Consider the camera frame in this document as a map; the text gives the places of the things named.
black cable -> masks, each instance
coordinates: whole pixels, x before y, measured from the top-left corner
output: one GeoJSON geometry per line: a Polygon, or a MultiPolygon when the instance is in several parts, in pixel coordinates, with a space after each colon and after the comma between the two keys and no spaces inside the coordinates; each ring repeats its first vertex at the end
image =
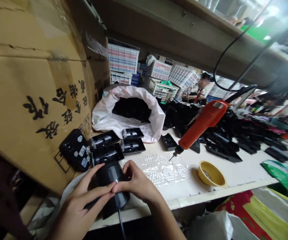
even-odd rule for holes
{"type": "Polygon", "coordinates": [[[120,224],[121,224],[121,229],[122,229],[124,240],[126,240],[126,236],[125,236],[125,232],[124,232],[124,226],[123,226],[123,221],[122,221],[121,210],[118,210],[118,217],[120,218],[120,224]]]}
{"type": "Polygon", "coordinates": [[[240,97],[241,95],[247,93],[248,91],[255,89],[257,87],[257,84],[251,84],[248,87],[245,87],[244,89],[239,89],[239,91],[237,93],[235,93],[234,95],[232,95],[231,97],[227,98],[225,100],[226,103],[231,103],[232,101],[234,101],[236,98],[240,97]]]}
{"type": "Polygon", "coordinates": [[[240,39],[254,24],[255,22],[258,20],[258,18],[262,15],[262,13],[267,9],[267,7],[271,4],[273,0],[270,0],[266,6],[260,11],[260,13],[255,17],[255,19],[253,20],[253,22],[251,24],[249,24],[249,26],[246,28],[246,30],[244,32],[242,32],[237,38],[234,39],[234,41],[232,41],[228,47],[226,47],[226,49],[223,51],[223,53],[221,54],[221,56],[219,57],[217,63],[216,63],[216,66],[215,66],[215,69],[214,69],[214,74],[213,74],[213,78],[214,78],[214,82],[215,84],[217,85],[217,87],[223,89],[223,90],[226,90],[226,91],[230,91],[230,92],[238,92],[239,90],[232,90],[232,89],[228,89],[228,88],[224,88],[222,86],[220,86],[217,81],[216,81],[216,70],[217,70],[217,67],[219,65],[219,62],[220,60],[223,58],[224,54],[227,52],[227,50],[238,40],[240,39]]]}

plastic crate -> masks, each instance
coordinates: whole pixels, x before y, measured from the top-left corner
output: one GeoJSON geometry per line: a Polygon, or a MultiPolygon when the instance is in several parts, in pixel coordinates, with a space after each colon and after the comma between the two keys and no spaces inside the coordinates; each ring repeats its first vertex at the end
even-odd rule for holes
{"type": "Polygon", "coordinates": [[[214,97],[214,96],[211,96],[211,95],[207,95],[207,97],[206,97],[206,100],[208,102],[211,102],[212,100],[220,100],[220,99],[222,99],[222,98],[214,97]]]}
{"type": "Polygon", "coordinates": [[[199,74],[191,68],[175,65],[174,70],[169,76],[169,80],[172,83],[180,86],[180,88],[186,90],[190,85],[196,84],[199,81],[199,74]]]}
{"type": "MultiPolygon", "coordinates": [[[[234,83],[234,81],[225,78],[225,79],[217,79],[217,83],[224,88],[229,88],[234,83]]],[[[239,83],[237,83],[233,87],[233,90],[238,90],[239,88],[240,88],[240,85],[239,85],[239,83]]],[[[209,92],[209,95],[216,97],[216,98],[223,99],[227,93],[228,92],[226,90],[223,90],[223,89],[217,87],[216,85],[214,85],[212,90],[209,92]]]]}
{"type": "Polygon", "coordinates": [[[168,80],[171,65],[155,60],[148,68],[146,74],[152,78],[168,80]]]}
{"type": "Polygon", "coordinates": [[[115,82],[118,83],[125,83],[131,85],[132,83],[132,75],[117,73],[111,71],[111,84],[114,84],[115,82]]]}
{"type": "Polygon", "coordinates": [[[161,98],[162,101],[166,99],[170,89],[173,90],[172,97],[175,97],[177,91],[179,90],[179,87],[161,84],[160,80],[158,79],[149,78],[149,80],[150,82],[148,92],[151,93],[154,97],[161,98]]]}
{"type": "Polygon", "coordinates": [[[108,44],[108,60],[112,71],[136,74],[138,50],[108,44]]]}
{"type": "Polygon", "coordinates": [[[184,89],[180,88],[178,91],[177,91],[177,94],[175,96],[175,98],[178,100],[178,101],[181,101],[182,100],[182,96],[183,96],[183,93],[184,93],[184,89]]]}

white plastic bag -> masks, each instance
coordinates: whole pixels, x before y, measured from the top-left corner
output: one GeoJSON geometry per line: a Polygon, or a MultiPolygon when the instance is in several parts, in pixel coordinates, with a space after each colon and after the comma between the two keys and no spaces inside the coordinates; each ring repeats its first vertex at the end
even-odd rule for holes
{"type": "Polygon", "coordinates": [[[113,130],[121,139],[122,131],[125,128],[139,127],[143,134],[143,142],[157,142],[161,136],[165,120],[165,114],[157,103],[156,98],[146,89],[134,86],[118,86],[111,89],[105,97],[94,107],[92,113],[93,128],[98,131],[107,132],[113,130]],[[123,98],[140,98],[145,101],[148,108],[151,109],[150,123],[141,123],[141,121],[132,118],[126,118],[112,113],[115,104],[123,98]]]}
{"type": "Polygon", "coordinates": [[[259,240],[239,217],[220,211],[197,216],[186,232],[187,240],[259,240]]]}

shelf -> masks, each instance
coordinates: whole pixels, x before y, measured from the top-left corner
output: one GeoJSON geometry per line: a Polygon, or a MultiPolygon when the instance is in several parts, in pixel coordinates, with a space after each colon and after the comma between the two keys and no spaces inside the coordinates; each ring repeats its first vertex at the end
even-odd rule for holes
{"type": "MultiPolygon", "coordinates": [[[[213,72],[223,50],[241,30],[195,0],[93,0],[107,36],[190,66],[213,72]]],[[[248,35],[222,58],[217,74],[236,80],[263,45],[248,35]]],[[[267,86],[288,62],[288,55],[268,50],[242,79],[267,86]]]]}

wire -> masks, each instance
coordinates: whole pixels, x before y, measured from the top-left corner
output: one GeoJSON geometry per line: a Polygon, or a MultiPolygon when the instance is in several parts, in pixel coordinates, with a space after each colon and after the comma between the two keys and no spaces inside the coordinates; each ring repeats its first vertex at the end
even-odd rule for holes
{"type": "Polygon", "coordinates": [[[124,232],[124,226],[123,226],[123,221],[122,221],[121,210],[118,210],[118,217],[120,218],[120,224],[121,224],[121,229],[122,229],[124,240],[126,240],[126,236],[125,236],[125,232],[124,232]]]}
{"type": "Polygon", "coordinates": [[[226,49],[223,51],[223,53],[222,53],[221,56],[219,57],[219,59],[218,59],[218,61],[217,61],[217,63],[216,63],[215,69],[214,69],[214,74],[213,74],[214,82],[215,82],[215,84],[217,85],[217,87],[219,87],[219,88],[221,88],[221,89],[223,89],[223,90],[226,90],[226,91],[230,91],[230,92],[238,92],[238,91],[239,91],[239,90],[232,90],[232,89],[224,88],[224,87],[220,86],[220,85],[217,83],[217,81],[216,81],[216,70],[217,70],[217,67],[218,67],[218,65],[219,65],[220,60],[223,58],[224,54],[227,52],[227,50],[228,50],[238,39],[240,39],[240,38],[255,24],[255,22],[259,19],[259,17],[262,15],[262,13],[264,13],[264,11],[267,9],[267,7],[271,4],[272,1],[273,1],[273,0],[270,0],[270,1],[266,4],[266,6],[265,6],[265,7],[260,11],[260,13],[258,13],[258,15],[255,17],[255,19],[253,20],[253,22],[252,22],[251,24],[249,24],[249,26],[246,28],[246,30],[243,31],[238,37],[236,37],[236,38],[234,39],[234,41],[232,41],[232,42],[228,45],[228,47],[226,47],[226,49]]]}

